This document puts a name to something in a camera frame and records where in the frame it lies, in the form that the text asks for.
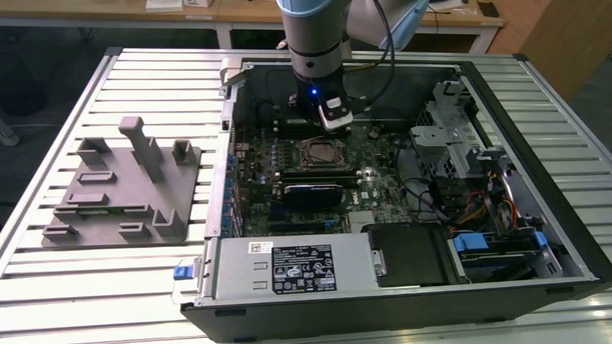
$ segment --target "cpu socket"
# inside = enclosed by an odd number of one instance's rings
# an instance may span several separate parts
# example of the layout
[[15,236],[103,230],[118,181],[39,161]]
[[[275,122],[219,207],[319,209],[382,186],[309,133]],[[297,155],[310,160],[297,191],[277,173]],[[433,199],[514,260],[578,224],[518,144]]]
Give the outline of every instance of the cpu socket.
[[350,168],[339,140],[311,140],[299,145],[303,170],[343,171]]

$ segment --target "gray plastic part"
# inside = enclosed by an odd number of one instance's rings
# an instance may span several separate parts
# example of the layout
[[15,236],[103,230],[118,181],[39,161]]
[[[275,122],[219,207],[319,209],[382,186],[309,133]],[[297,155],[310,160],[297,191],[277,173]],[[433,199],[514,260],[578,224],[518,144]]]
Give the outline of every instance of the gray plastic part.
[[133,142],[134,156],[143,165],[145,170],[154,183],[165,180],[165,173],[161,168],[161,148],[155,142],[155,138],[147,138],[143,133],[143,118],[125,117],[119,124],[119,131]]
[[109,153],[111,149],[109,148],[107,143],[103,138],[85,138],[81,143],[77,154],[79,154],[83,162],[91,168],[107,169],[102,153]]
[[198,164],[194,147],[190,140],[177,140],[173,145],[173,156],[178,165],[187,166]]
[[143,239],[151,236],[150,229],[143,222],[122,223],[119,227],[119,234],[122,234],[126,239]]
[[110,148],[103,138],[83,140],[83,163],[43,232],[45,247],[147,246],[186,240],[202,150],[189,140],[159,148],[142,127],[141,118],[122,120],[121,131],[135,149]]
[[79,236],[78,230],[69,224],[47,226],[43,236],[53,242],[71,242]]

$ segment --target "white sticker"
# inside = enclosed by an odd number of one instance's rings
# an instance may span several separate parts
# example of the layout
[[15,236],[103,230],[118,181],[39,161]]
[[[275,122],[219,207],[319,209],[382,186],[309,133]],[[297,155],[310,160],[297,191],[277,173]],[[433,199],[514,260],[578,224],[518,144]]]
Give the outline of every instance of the white sticker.
[[274,246],[274,242],[250,242],[249,253],[271,253]]
[[330,109],[338,108],[339,106],[342,106],[342,104],[343,104],[343,100],[341,100],[339,97],[337,97],[337,98],[334,98],[334,99],[330,99],[330,100],[327,101],[327,107],[329,107]]
[[194,20],[213,20],[213,16],[185,16],[187,19]]

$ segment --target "wooden desk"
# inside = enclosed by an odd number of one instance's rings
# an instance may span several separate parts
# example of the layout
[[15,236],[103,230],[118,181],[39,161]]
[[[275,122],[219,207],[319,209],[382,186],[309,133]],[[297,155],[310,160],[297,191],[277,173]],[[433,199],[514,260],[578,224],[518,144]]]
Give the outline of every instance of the wooden desk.
[[[0,25],[214,29],[223,49],[233,48],[234,29],[283,30],[277,0],[215,0],[210,8],[187,6],[185,11],[169,13],[147,13],[146,3],[147,0],[0,0]],[[426,14],[418,33],[475,35],[470,52],[486,53],[506,20],[483,16],[475,0],[469,8],[470,14]]]

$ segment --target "desk leg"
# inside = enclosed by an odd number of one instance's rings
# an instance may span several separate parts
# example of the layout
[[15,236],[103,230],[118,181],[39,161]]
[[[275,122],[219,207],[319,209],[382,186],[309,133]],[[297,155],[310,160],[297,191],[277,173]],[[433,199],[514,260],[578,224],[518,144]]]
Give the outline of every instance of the desk leg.
[[215,31],[218,32],[219,49],[233,48],[233,24],[231,23],[217,23]]
[[477,37],[473,48],[470,49],[471,54],[487,54],[489,47],[491,47],[498,30],[499,27],[482,28],[481,35]]

